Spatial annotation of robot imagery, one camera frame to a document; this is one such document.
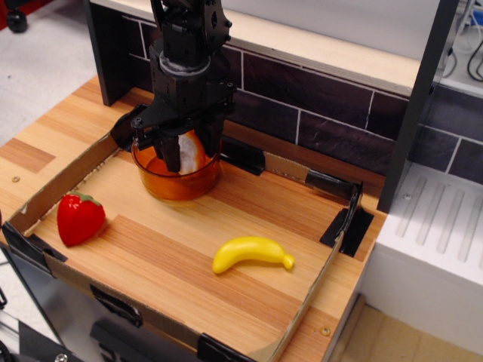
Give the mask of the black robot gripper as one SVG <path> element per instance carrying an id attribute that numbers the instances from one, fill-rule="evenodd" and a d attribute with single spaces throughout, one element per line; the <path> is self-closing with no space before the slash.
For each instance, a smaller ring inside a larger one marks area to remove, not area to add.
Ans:
<path id="1" fill-rule="evenodd" d="M 234 108 L 232 82 L 210 83 L 206 74 L 179 75 L 151 71 L 154 99 L 131 122 L 139 149 L 154 147 L 169 172 L 180 171 L 180 135 L 193 130 L 205 154 L 219 151 L 224 119 Z"/>

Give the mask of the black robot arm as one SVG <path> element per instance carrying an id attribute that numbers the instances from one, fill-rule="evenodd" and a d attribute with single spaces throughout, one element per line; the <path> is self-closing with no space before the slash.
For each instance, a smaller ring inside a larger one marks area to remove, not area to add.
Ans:
<path id="1" fill-rule="evenodd" d="M 151 6 L 162 36 L 149 48 L 154 99 L 131 122 L 134 145 L 152 149 L 168 171 L 178 173 L 186 167 L 180 138 L 188 132 L 207 156 L 220 150 L 236 86 L 212 81 L 208 73 L 232 24 L 219 1 L 153 1 Z"/>

